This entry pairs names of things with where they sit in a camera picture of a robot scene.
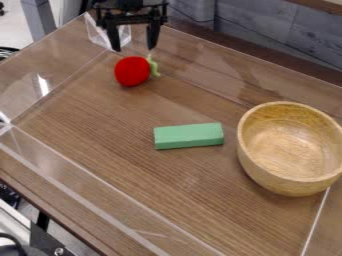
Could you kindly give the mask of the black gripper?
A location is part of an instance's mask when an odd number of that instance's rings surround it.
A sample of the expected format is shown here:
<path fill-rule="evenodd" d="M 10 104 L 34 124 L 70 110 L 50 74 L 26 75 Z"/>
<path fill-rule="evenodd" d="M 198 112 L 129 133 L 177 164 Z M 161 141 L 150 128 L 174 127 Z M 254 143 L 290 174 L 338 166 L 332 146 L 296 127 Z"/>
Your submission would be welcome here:
<path fill-rule="evenodd" d="M 167 22 L 167 0 L 94 0 L 97 25 L 107 28 L 111 47 L 122 51 L 117 25 L 149 24 L 147 46 L 157 47 L 161 26 Z"/>

